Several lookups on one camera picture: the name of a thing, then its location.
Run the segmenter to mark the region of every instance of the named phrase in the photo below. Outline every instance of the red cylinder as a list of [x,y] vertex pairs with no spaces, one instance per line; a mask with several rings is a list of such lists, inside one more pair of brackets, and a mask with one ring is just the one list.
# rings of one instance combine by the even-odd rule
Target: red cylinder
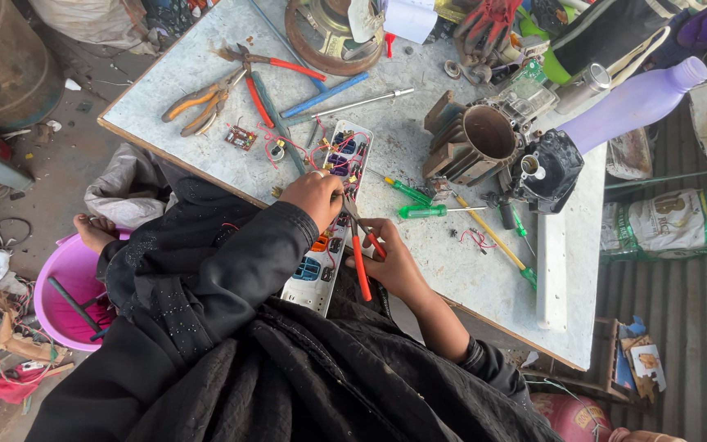
[[569,395],[531,394],[536,411],[550,421],[550,427],[566,442],[596,441],[593,433],[596,423],[604,426],[599,427],[599,442],[610,438],[613,430],[604,410],[591,398],[580,397],[580,401]]

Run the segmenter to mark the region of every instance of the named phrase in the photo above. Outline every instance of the red glove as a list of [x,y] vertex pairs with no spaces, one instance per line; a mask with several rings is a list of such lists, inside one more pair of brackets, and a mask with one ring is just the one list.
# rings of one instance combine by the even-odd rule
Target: red glove
[[457,38],[468,31],[463,52],[473,54],[477,45],[484,42],[482,56],[488,56],[509,35],[509,26],[515,19],[520,0],[482,0],[455,29]]

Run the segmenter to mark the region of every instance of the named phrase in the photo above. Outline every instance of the pliers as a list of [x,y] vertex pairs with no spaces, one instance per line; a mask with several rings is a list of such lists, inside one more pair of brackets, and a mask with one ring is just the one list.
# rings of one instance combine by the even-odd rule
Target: pliers
[[207,107],[202,113],[185,126],[180,134],[182,137],[188,137],[192,134],[201,135],[209,129],[217,115],[222,111],[222,108],[225,107],[225,100],[228,99],[228,94],[233,89],[233,86],[239,83],[244,74],[244,67],[238,68],[211,85],[179,98],[162,115],[162,122],[168,123],[190,106],[200,105],[208,101]]
[[274,128],[274,123],[272,122],[272,119],[269,117],[269,115],[266,113],[266,109],[263,107],[261,99],[259,98],[258,91],[255,89],[255,82],[252,78],[252,63],[266,63],[272,66],[290,69],[291,71],[297,71],[304,75],[319,79],[320,81],[326,81],[326,75],[315,72],[312,69],[304,68],[299,65],[294,65],[293,63],[288,63],[287,61],[283,61],[277,58],[271,58],[270,56],[250,54],[250,50],[246,46],[241,45],[239,43],[237,43],[236,46],[239,48],[239,52],[236,52],[229,48],[228,54],[234,60],[242,62],[242,66],[244,67],[245,71],[244,77],[247,79],[248,82],[250,96],[253,98],[253,102],[255,103],[255,107],[258,109],[259,114],[261,114],[261,119],[270,129]]
[[342,210],[348,212],[351,218],[351,244],[353,245],[353,261],[356,263],[356,273],[359,277],[359,286],[361,286],[361,297],[368,301],[372,299],[370,295],[370,285],[367,281],[367,274],[365,274],[365,260],[361,256],[361,244],[359,243],[359,230],[358,226],[361,227],[362,231],[365,232],[365,237],[370,240],[372,246],[376,248],[376,252],[382,258],[387,258],[387,251],[383,249],[381,243],[378,242],[375,234],[368,226],[362,226],[359,218],[359,210],[356,207],[350,196],[346,195],[342,199]]

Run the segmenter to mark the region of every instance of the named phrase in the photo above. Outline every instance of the table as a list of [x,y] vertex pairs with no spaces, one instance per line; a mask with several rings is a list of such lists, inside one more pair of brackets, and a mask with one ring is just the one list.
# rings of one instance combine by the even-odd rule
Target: table
[[[262,0],[261,8],[282,31],[284,5],[278,0]],[[160,116],[186,92],[208,85],[237,67],[217,55],[224,44],[249,44],[253,54],[293,61],[289,52],[264,25],[248,0],[222,0],[167,51],[135,84],[109,106],[98,122],[153,153],[182,165],[196,174],[262,207],[275,201],[273,186],[287,186],[298,172],[286,156],[275,170],[264,150],[264,131],[256,128],[259,115],[250,100],[247,87],[234,88],[225,110],[211,129],[202,136],[181,138],[179,132],[197,115],[191,109],[174,122],[164,124]],[[412,55],[403,50],[410,45]],[[458,102],[474,101],[482,96],[464,79],[454,81],[443,71],[447,59],[457,59],[454,47],[439,41],[421,46],[398,39],[394,57],[383,57],[370,69],[370,78],[316,106],[323,110],[362,98],[413,86],[416,91],[394,100],[383,100],[351,108],[322,119],[328,133],[337,120],[349,120],[367,127],[375,134],[368,167],[406,182],[421,179],[421,165],[429,151],[431,134],[423,129],[423,119],[447,90]],[[317,93],[309,79],[295,72],[268,65],[254,65],[278,109],[284,110]],[[342,78],[330,76],[333,86]],[[226,124],[238,125],[259,135],[249,152],[223,141]],[[554,127],[564,118],[549,115],[536,128]],[[291,137],[305,146],[313,124],[291,128]],[[403,220],[396,216],[408,200],[390,189],[374,174],[362,178],[358,206],[369,217],[390,218],[398,225],[406,245],[416,257],[427,282],[453,305],[459,317],[475,337],[505,348],[533,348],[556,359],[586,370],[589,366],[596,277],[599,256],[599,230],[604,186],[605,151],[599,146],[585,156],[586,166],[574,195],[566,205],[567,286],[569,326],[565,333],[549,332],[536,325],[536,295],[515,265],[497,249],[485,256],[473,241],[462,243],[451,237],[450,230],[462,233],[477,225],[465,213],[445,218]],[[476,188],[455,186],[469,204],[478,204],[478,195],[494,188],[483,183]],[[456,204],[450,201],[450,207]],[[536,216],[525,205],[517,205],[519,215],[536,247]],[[500,228],[497,211],[484,211],[482,217],[515,254],[526,263],[534,257],[525,241],[514,232]]]

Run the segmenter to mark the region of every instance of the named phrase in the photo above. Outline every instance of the purple bottle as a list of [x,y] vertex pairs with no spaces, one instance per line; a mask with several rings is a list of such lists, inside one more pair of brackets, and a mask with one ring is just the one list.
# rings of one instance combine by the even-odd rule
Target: purple bottle
[[580,154],[669,114],[692,87],[707,80],[707,67],[695,56],[668,69],[635,75],[602,101],[558,126]]

